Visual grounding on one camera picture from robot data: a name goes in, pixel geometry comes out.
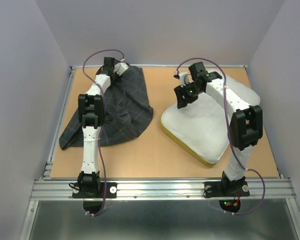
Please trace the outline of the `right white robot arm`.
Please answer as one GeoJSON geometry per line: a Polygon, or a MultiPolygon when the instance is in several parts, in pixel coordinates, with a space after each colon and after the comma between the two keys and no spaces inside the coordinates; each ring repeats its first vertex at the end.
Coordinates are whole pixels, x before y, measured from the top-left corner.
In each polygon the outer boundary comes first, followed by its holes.
{"type": "Polygon", "coordinates": [[[180,85],[174,88],[177,108],[185,108],[205,93],[212,97],[224,110],[227,137],[231,155],[220,181],[206,181],[203,196],[247,197],[249,188],[245,174],[249,171],[247,162],[253,147],[263,137],[263,110],[259,105],[251,105],[241,99],[227,85],[225,72],[209,72],[204,59],[189,66],[189,73],[176,69],[174,78],[180,85]]]}

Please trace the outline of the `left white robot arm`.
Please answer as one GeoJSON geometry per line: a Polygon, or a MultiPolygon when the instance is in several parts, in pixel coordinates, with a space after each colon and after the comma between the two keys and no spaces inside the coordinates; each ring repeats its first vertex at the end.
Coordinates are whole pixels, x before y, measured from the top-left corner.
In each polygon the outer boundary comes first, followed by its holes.
{"type": "Polygon", "coordinates": [[[105,57],[94,83],[86,93],[78,96],[78,121],[83,133],[83,160],[73,187],[73,198],[103,196],[98,148],[100,133],[105,123],[104,93],[114,79],[115,66],[116,60],[113,57],[105,57]]]}

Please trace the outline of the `dark grey checked pillowcase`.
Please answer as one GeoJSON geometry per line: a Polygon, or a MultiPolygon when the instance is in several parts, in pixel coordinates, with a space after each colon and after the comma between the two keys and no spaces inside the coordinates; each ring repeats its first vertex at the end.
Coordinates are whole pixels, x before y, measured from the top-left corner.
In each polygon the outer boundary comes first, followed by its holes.
{"type": "Polygon", "coordinates": [[[150,106],[143,69],[130,66],[104,93],[105,123],[102,147],[122,144],[138,138],[154,116],[150,106]]]}

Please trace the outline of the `white pillow yellow edge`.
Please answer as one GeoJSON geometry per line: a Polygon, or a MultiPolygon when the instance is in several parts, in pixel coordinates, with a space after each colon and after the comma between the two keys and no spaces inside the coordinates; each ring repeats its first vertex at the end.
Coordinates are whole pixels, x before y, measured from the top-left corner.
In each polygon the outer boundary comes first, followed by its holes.
{"type": "MultiPolygon", "coordinates": [[[[220,70],[212,70],[208,68],[210,75],[218,73],[220,76],[217,75],[217,79],[212,80],[216,89],[221,92],[221,98],[218,100],[220,103],[209,94],[200,93],[198,99],[186,107],[178,109],[177,103],[168,107],[163,112],[160,123],[163,129],[192,155],[215,165],[226,151],[229,140],[223,108],[224,76],[220,70]]],[[[250,106],[259,105],[260,97],[257,93],[228,75],[225,77],[227,100],[234,93],[250,106]]]]}

